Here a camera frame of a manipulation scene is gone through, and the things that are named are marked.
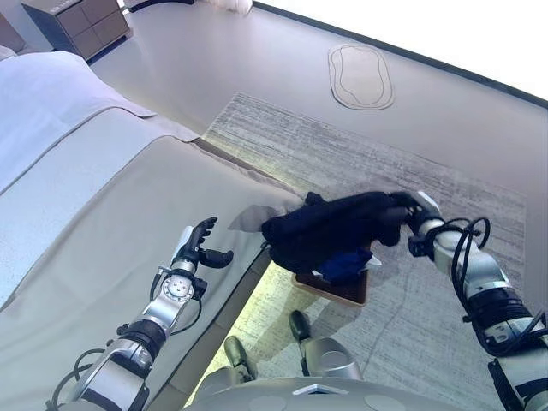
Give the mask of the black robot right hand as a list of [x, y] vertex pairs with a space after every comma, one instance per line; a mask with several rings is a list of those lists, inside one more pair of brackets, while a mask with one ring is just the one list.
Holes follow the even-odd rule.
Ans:
[[438, 204], [425, 192], [392, 192], [389, 196], [399, 207], [407, 210], [406, 224], [416, 231], [423, 223], [430, 220], [442, 220]]

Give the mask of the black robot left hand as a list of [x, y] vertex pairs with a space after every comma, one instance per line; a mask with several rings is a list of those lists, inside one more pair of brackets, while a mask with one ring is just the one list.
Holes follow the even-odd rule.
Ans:
[[209, 217], [196, 226], [187, 226], [182, 231], [177, 243], [171, 266], [174, 266], [177, 262], [187, 261], [194, 267], [194, 271], [197, 270], [199, 265], [212, 269], [227, 267], [234, 258], [232, 251], [221, 252], [201, 247], [206, 237], [211, 234], [216, 222], [216, 217]]

